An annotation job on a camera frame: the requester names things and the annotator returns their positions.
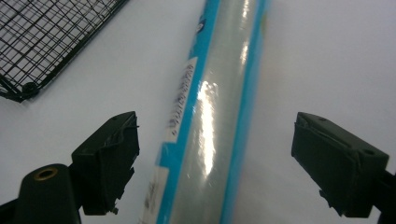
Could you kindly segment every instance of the black wire mesh basket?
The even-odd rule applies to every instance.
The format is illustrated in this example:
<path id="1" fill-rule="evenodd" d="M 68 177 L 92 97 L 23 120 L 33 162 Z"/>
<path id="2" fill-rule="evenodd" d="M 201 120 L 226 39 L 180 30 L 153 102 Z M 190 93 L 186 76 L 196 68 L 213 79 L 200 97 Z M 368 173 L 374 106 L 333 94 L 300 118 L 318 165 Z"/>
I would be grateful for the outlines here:
<path id="1" fill-rule="evenodd" d="M 0 96 L 34 97 L 128 0 L 1 0 Z"/>

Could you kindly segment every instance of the blue and white package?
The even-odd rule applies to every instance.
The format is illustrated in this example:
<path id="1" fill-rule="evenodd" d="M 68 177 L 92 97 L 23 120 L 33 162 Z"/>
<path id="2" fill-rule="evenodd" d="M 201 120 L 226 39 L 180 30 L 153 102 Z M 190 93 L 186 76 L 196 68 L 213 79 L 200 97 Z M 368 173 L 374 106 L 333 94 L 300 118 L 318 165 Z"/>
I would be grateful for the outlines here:
<path id="1" fill-rule="evenodd" d="M 231 223 L 266 0 L 207 0 L 140 223 Z"/>

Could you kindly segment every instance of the cylindrical package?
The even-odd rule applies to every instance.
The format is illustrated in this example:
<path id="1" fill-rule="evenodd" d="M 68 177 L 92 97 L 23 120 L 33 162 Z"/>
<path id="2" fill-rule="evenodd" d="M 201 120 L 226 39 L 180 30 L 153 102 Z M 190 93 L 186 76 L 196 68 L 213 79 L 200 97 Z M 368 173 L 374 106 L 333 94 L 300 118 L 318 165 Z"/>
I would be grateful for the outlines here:
<path id="1" fill-rule="evenodd" d="M 140 223 L 231 222 L 266 2 L 207 0 Z"/>

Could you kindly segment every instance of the white label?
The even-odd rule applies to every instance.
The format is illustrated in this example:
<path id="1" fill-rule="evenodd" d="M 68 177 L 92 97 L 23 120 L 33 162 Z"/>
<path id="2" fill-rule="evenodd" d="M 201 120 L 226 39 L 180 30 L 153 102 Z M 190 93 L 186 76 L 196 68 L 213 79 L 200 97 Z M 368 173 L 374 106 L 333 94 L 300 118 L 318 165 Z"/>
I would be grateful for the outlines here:
<path id="1" fill-rule="evenodd" d="M 191 82 L 192 78 L 194 77 L 196 64 L 197 57 L 191 58 L 187 62 L 187 66 L 184 69 L 184 75 L 181 78 L 181 84 L 179 86 L 178 95 L 175 100 L 174 110 L 172 111 L 171 118 L 169 119 L 169 123 L 166 128 L 165 142 L 175 143 L 177 141 L 187 99 L 189 98 L 190 94 Z"/>
<path id="2" fill-rule="evenodd" d="M 145 207 L 139 218 L 139 224 L 156 224 L 158 213 L 160 212 L 163 192 L 166 186 L 169 169 L 156 166 L 154 177 L 148 185 L 148 193 L 145 199 Z"/>

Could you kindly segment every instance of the white surface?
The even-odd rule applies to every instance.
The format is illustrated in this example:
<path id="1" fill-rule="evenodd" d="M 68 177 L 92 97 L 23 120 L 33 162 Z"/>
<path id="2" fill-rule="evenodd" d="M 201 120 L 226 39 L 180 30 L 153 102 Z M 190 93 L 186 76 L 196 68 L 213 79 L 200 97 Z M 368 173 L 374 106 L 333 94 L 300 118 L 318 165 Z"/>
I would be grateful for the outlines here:
<path id="1" fill-rule="evenodd" d="M 134 0 L 32 102 L 0 99 L 0 203 L 22 178 L 71 152 L 108 118 L 135 110 L 141 155 L 117 216 L 136 223 L 203 5 Z M 298 111 L 387 152 L 396 171 L 396 2 L 273 0 L 234 223 L 376 223 L 338 217 L 290 156 Z"/>

